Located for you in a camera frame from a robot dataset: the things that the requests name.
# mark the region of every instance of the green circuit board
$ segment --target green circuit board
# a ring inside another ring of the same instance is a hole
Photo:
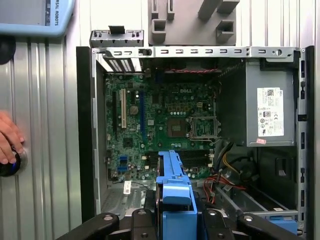
[[[158,152],[175,150],[192,179],[210,174],[215,99],[205,82],[158,83],[142,75],[105,80],[108,177],[155,179]]]

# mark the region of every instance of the pci slot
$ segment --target pci slot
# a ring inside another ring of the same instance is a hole
[[[118,114],[117,114],[117,92],[112,92],[112,130],[115,136],[115,139],[118,138],[117,134],[118,128]]]
[[[123,88],[120,90],[121,96],[121,127],[123,129],[127,128],[127,92]]]
[[[140,131],[142,135],[142,141],[146,142],[146,116],[145,116],[145,92],[140,92]]]

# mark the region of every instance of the finger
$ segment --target finger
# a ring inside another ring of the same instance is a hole
[[[2,133],[0,133],[0,149],[4,153],[5,159],[9,160],[9,162],[12,164],[16,162],[16,157],[12,152],[10,144]]]
[[[9,140],[19,154],[24,152],[18,135],[9,125],[0,122],[0,132]]]
[[[0,163],[1,163],[1,164],[8,164],[8,163],[9,163],[6,155],[5,155],[4,152],[1,150],[1,148],[0,148]]]
[[[3,113],[0,114],[0,118],[10,127],[13,129],[13,131],[18,135],[20,142],[24,142],[25,139],[23,137],[23,134],[19,130],[19,128],[14,124],[14,122],[11,120],[8,114]]]

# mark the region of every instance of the chip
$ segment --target chip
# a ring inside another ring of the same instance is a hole
[[[184,138],[187,133],[186,119],[169,118],[167,120],[167,134],[169,138]]]
[[[134,140],[131,137],[125,137],[123,139],[124,148],[132,148],[134,146]]]

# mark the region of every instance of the screw hole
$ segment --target screw hole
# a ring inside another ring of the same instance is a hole
[[[281,51],[280,49],[278,49],[278,50],[275,52],[275,54],[276,54],[277,56],[281,56],[281,55],[282,55],[282,51]]]

